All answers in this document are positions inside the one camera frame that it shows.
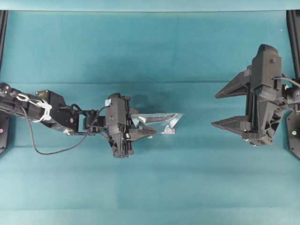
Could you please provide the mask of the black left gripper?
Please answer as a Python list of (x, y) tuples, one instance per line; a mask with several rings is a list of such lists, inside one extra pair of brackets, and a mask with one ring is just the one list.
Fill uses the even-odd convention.
[(131, 142), (158, 133), (156, 129), (147, 126), (129, 129), (132, 125), (129, 117), (139, 114), (137, 109), (129, 107), (129, 101), (130, 97), (122, 96), (119, 93), (111, 94), (105, 101), (105, 128), (115, 158), (128, 158), (134, 154)]

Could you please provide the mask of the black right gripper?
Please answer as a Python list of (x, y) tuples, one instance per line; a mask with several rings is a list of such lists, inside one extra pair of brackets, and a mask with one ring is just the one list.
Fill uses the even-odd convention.
[(238, 73), (215, 98), (247, 96), (246, 115), (211, 122), (219, 129), (242, 135), (253, 146), (267, 146), (281, 122), (281, 57), (276, 48), (261, 44), (252, 64)]

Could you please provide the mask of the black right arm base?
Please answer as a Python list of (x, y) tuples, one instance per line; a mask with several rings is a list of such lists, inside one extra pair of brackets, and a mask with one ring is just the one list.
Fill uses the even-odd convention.
[(289, 151), (300, 158), (300, 115), (293, 111), (287, 114), (285, 119)]

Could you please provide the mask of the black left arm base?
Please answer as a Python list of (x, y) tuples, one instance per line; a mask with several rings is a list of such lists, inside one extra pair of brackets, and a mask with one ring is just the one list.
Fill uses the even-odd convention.
[(0, 112), (0, 153), (3, 153), (8, 146), (10, 121), (10, 115), (4, 112)]

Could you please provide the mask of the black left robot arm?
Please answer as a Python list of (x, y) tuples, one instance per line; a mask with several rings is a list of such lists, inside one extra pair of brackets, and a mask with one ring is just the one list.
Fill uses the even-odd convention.
[(82, 110), (78, 105), (67, 105), (63, 96), (49, 91), (35, 95), (23, 93), (7, 83), (0, 84), (1, 112), (25, 118), (29, 123), (44, 126), (67, 135), (102, 135), (115, 158), (134, 154), (132, 142), (156, 135), (156, 129), (133, 123), (136, 109), (129, 106), (130, 97), (111, 94), (99, 110)]

